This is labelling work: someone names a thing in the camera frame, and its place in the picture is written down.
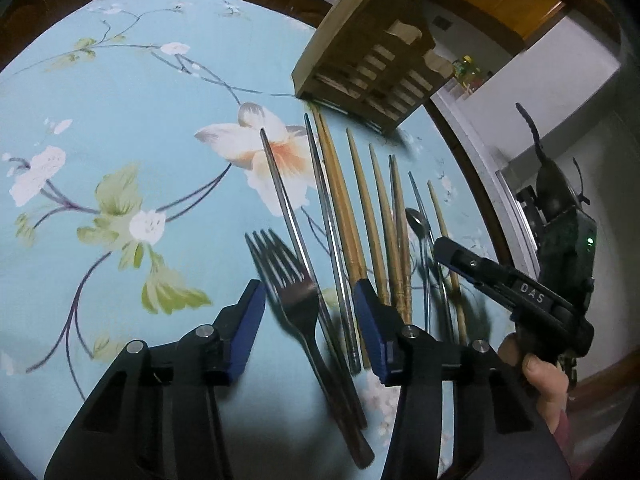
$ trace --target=metal screw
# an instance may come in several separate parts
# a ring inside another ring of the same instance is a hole
[[[145,347],[145,344],[142,341],[136,339],[135,341],[132,341],[127,345],[127,352],[129,352],[130,354],[137,354],[144,347]]]
[[[489,348],[491,348],[489,346],[489,343],[482,339],[476,339],[471,343],[471,346],[473,347],[474,350],[476,350],[477,352],[480,352],[481,354],[486,354],[489,351]]]
[[[415,325],[405,325],[402,327],[402,335],[408,339],[415,339],[420,335],[420,328]]]
[[[213,334],[213,325],[200,325],[196,329],[196,336],[198,337],[209,337]]]

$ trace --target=human hand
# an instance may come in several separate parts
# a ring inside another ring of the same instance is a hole
[[[517,366],[521,355],[515,334],[509,334],[498,348],[498,356],[505,363]],[[525,355],[522,372],[527,381],[540,392],[536,405],[538,413],[545,419],[549,431],[554,433],[560,423],[560,413],[566,406],[569,378],[555,365],[542,361],[533,354]]]

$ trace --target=fork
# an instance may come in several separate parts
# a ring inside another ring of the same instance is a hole
[[[360,431],[316,343],[320,291],[296,255],[276,233],[270,230],[268,234],[261,231],[262,236],[255,231],[253,234],[254,241],[245,237],[250,251],[274,288],[284,317],[302,344],[353,461],[360,469],[364,469],[373,462],[373,450]]]

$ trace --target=wooden chopstick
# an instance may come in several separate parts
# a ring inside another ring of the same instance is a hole
[[[367,181],[364,177],[360,157],[356,144],[351,135],[351,131],[347,128],[347,138],[349,139],[349,148],[351,150],[351,160],[353,161],[353,170],[356,174],[358,183],[358,192],[360,193],[360,203],[362,204],[362,214],[364,215],[364,223],[367,227],[367,239],[369,241],[369,251],[371,253],[371,261],[373,263],[373,275],[376,280],[376,289],[378,291],[378,299],[382,304],[390,303],[389,291],[386,285],[386,269],[385,261],[382,257],[382,245],[380,244],[380,236],[378,235],[378,226],[376,225],[376,217],[373,213],[371,205],[371,197],[367,187]]]
[[[442,209],[440,208],[440,203],[438,202],[438,196],[436,195],[436,190],[433,188],[433,184],[431,183],[431,180],[427,181],[427,186],[429,187],[429,194],[431,195],[433,208],[436,210],[438,225],[440,226],[440,234],[442,236],[449,237],[447,226],[444,223],[444,216],[442,214]],[[449,273],[449,279],[451,280],[451,301],[456,307],[456,317],[458,319],[458,343],[466,346],[466,322],[465,322],[465,313],[464,313],[464,310],[462,310],[462,294],[460,293],[460,280],[458,279],[458,275],[453,271]]]
[[[394,203],[394,220],[398,236],[398,250],[401,264],[402,287],[404,289],[404,312],[402,320],[406,324],[412,322],[412,290],[411,290],[411,256],[409,254],[409,235],[406,228],[402,183],[395,155],[389,155],[389,173],[391,175],[391,196]]]
[[[335,219],[340,235],[340,244],[344,254],[344,263],[347,267],[347,275],[351,290],[358,280],[367,277],[367,264],[364,259],[362,244],[353,214],[353,207],[344,182],[344,175],[340,167],[340,161],[335,151],[334,142],[324,117],[315,105],[310,105],[318,131],[318,140],[322,149],[322,158],[326,168],[326,177],[331,190],[331,199],[334,203]],[[360,334],[360,352],[362,354],[362,366],[370,368],[371,364],[367,356],[366,347]]]
[[[402,284],[402,273],[400,266],[400,254],[398,252],[398,237],[396,236],[396,226],[391,215],[389,200],[386,196],[385,183],[382,179],[380,165],[373,145],[369,145],[373,173],[376,177],[376,188],[378,189],[378,201],[380,202],[380,215],[382,216],[382,231],[385,235],[386,266],[389,272],[389,287],[391,289],[392,305],[400,316],[404,314],[404,285]]]

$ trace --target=table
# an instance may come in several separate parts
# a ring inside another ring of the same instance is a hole
[[[256,276],[244,233],[273,228],[286,238],[268,172],[257,163],[262,126],[278,141],[287,190],[332,303],[300,136],[306,108],[291,95],[290,72],[312,34],[305,23],[242,0],[95,0],[0,73],[7,174],[0,184],[0,433],[38,478],[82,396],[129,340],[163,344],[211,322]],[[462,172],[425,110],[402,125],[405,148],[324,113],[367,259],[347,126],[371,192],[369,142],[379,160],[398,156],[407,206],[415,205],[411,170],[432,222],[427,180],[450,235],[495,257]],[[413,240],[414,258],[416,249]],[[420,325],[417,275],[414,286]],[[512,329],[507,311],[468,286],[465,295],[470,338],[497,348]],[[369,371],[355,381],[376,453],[363,472],[328,418],[302,349],[267,309],[245,374],[220,401],[236,478],[379,478],[398,391]],[[452,425],[445,392],[444,463]]]

